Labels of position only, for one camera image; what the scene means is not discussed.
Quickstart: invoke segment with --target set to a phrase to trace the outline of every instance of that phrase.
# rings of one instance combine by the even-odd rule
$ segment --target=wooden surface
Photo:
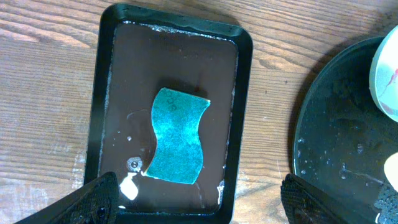
[[[98,24],[118,1],[0,1],[0,223],[82,185]],[[239,24],[254,56],[233,223],[287,223],[280,185],[298,109],[345,47],[398,24],[396,0],[138,0]]]

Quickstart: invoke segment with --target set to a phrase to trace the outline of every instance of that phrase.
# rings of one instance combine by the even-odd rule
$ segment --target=blue cloth
[[[152,106],[157,148],[146,176],[195,183],[203,166],[199,122],[209,106],[210,100],[179,91],[163,88],[158,92]]]

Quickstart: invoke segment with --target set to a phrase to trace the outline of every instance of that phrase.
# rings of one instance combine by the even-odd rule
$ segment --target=tabletop
[[[398,24],[396,0],[121,0],[245,28],[254,42],[233,223],[287,223],[306,91],[336,54]],[[0,223],[83,184],[98,26],[118,0],[0,1]]]

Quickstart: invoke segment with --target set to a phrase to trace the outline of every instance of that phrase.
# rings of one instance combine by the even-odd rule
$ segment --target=wood grain
[[[116,2],[0,2],[0,223],[81,185],[98,24]],[[311,82],[345,47],[398,24],[396,0],[122,2],[239,24],[251,34],[234,223],[287,222],[279,187],[291,171],[294,124]]]

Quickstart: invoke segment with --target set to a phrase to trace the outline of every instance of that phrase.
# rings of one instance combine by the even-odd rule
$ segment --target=blue sponge
[[[155,156],[146,176],[181,184],[194,184],[203,165],[198,135],[202,114],[210,100],[163,88],[152,106],[157,139]]]

